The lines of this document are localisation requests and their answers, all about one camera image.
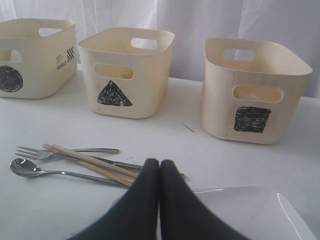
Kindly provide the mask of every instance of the cream plastic bin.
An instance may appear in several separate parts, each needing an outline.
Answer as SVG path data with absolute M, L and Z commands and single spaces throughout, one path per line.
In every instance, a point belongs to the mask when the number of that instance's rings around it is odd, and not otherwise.
M 42 29 L 61 31 L 40 36 Z M 0 97 L 48 97 L 76 71 L 74 22 L 24 18 L 0 23 Z
M 228 50 L 235 50 L 236 57 L 224 57 Z M 253 59 L 239 59 L 237 54 L 248 57 L 244 51 L 253 52 Z M 205 58 L 204 129 L 225 140 L 278 142 L 304 92 L 311 67 L 280 44 L 246 39 L 208 39 Z
M 111 28 L 78 43 L 87 98 L 99 114 L 143 119 L 153 115 L 167 89 L 171 32 Z M 132 46 L 132 40 L 156 41 L 156 48 Z

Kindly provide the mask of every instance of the white background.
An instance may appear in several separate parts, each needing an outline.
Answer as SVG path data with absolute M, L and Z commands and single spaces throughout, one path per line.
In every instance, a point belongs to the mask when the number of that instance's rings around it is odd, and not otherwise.
M 182 79 L 203 80 L 208 38 L 276 42 L 313 68 L 304 95 L 314 98 L 320 98 L 319 12 L 319 0 L 0 0 L 0 22 L 72 20 L 78 41 L 112 27 L 171 31 L 170 76 Z

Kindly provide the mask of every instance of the black square drawing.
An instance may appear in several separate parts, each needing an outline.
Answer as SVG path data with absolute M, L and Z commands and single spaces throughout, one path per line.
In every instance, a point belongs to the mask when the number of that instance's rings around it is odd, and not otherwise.
M 66 50 L 66 57 L 68 59 L 68 62 L 75 58 L 75 50 L 73 46 Z
M 263 133 L 270 109 L 253 106 L 239 107 L 235 115 L 234 130 L 238 132 Z

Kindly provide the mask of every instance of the chopsticks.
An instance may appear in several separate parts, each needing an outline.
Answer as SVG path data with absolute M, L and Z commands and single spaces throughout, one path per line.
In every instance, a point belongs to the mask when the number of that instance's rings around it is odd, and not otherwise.
M 125 179 L 125 178 L 123 178 L 113 172 L 110 172 L 106 169 L 103 169 L 103 168 L 113 170 L 115 172 L 118 172 L 120 174 L 129 176 L 132 178 L 136 178 L 138 176 L 138 174 L 136 172 L 132 172 L 132 171 L 126 170 L 124 168 L 112 165 L 110 163 L 100 161 L 92 156 L 88 156 L 88 155 L 82 154 L 80 152 L 70 150 L 70 149 L 65 148 L 63 146 L 59 146 L 56 144 L 53 144 L 53 145 L 44 144 L 43 147 L 49 151 L 58 151 L 62 154 L 68 155 L 70 157 L 74 157 L 74 158 L 78 158 L 80 160 L 83 160 L 83 161 L 77 161 L 77 162 L 86 168 L 89 168 L 89 169 L 91 169 L 91 170 L 93 170 L 93 171 L 95 171 L 95 172 L 97 172 L 107 178 L 113 179 L 113 180 L 115 180 L 119 183 L 122 183 L 128 187 L 130 187 L 133 184 L 131 181 L 128 181 L 127 179 Z

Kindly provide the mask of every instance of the white table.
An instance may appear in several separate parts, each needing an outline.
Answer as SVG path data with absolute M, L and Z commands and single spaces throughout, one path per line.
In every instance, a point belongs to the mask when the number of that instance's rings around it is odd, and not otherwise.
M 200 121 L 201 94 L 200 82 L 172 78 L 154 116 L 134 120 L 99 115 L 90 110 L 78 71 L 49 98 L 1 98 L 0 239 L 65 239 L 99 218 L 125 192 L 71 177 L 27 179 L 11 173 L 17 146 L 41 148 L 43 143 L 119 148 L 121 154 L 109 159 L 140 165 L 149 157 L 171 159 L 192 189 L 274 188 L 320 239 L 320 100 L 303 97 L 283 141 L 257 145 L 207 134 Z M 98 176 L 67 160 L 36 163 L 45 170 Z

